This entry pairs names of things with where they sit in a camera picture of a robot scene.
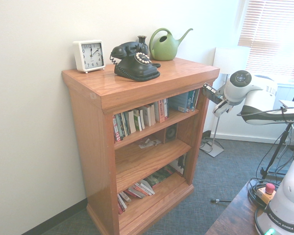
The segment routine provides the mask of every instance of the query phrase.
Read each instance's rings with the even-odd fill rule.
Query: clock hands
[[[99,51],[99,48],[93,54],[95,54],[97,51]],[[91,56],[93,56],[93,54]]]

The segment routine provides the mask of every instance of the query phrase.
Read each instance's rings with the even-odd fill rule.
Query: window
[[[294,79],[294,0],[250,0],[239,46],[251,48],[247,71]]]

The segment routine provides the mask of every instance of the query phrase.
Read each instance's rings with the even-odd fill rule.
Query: lamp shade
[[[216,47],[214,67],[220,68],[220,73],[232,74],[246,68],[249,47]]]

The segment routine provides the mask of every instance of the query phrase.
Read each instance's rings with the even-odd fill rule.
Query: bookcase shelf
[[[62,71],[69,88],[87,194],[87,212],[103,235],[138,235],[194,191],[193,177],[208,101],[199,93],[194,112],[170,110],[170,117],[114,143],[113,115],[212,85],[219,69],[179,58],[160,61],[161,75],[134,82],[114,74],[114,65],[85,74]],[[135,141],[178,123],[176,139],[140,149]],[[118,192],[187,153],[183,177],[174,173],[155,194],[133,199],[119,215]]]
[[[120,234],[136,234],[156,215],[173,207],[193,190],[193,185],[188,185],[183,177],[174,173],[154,187],[154,195],[143,199],[131,197],[132,201],[128,203],[126,211],[119,216]]]
[[[164,129],[168,126],[171,126],[179,121],[182,121],[184,119],[187,119],[193,115],[196,115],[199,112],[199,110],[194,110],[193,112],[189,113],[182,113],[180,111],[174,110],[174,109],[169,109],[169,114],[170,116],[168,117],[167,120],[164,122],[156,122],[155,125],[153,126],[147,126],[145,125],[145,129],[142,131],[136,131],[132,133],[131,135],[125,137],[122,141],[116,142],[114,144],[114,149],[119,149],[123,146],[126,146],[134,141],[137,141],[143,137],[149,136],[152,133],[155,133],[157,131],[160,131],[161,129]]]
[[[189,145],[178,139],[143,149],[136,143],[119,149],[116,151],[117,193],[169,164],[190,149]]]

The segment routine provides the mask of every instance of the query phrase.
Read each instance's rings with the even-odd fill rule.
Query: white lamp
[[[246,68],[249,47],[216,47],[214,67],[220,68],[220,73],[233,74]]]
[[[246,68],[249,52],[249,47],[216,47],[213,66],[220,68],[220,73],[226,74],[225,82],[227,82],[230,74],[233,74],[239,70],[244,70]],[[218,123],[219,118],[217,120],[212,143],[207,142],[203,147],[200,148],[212,157],[217,156],[224,150],[223,148],[220,148],[219,146],[214,144]]]

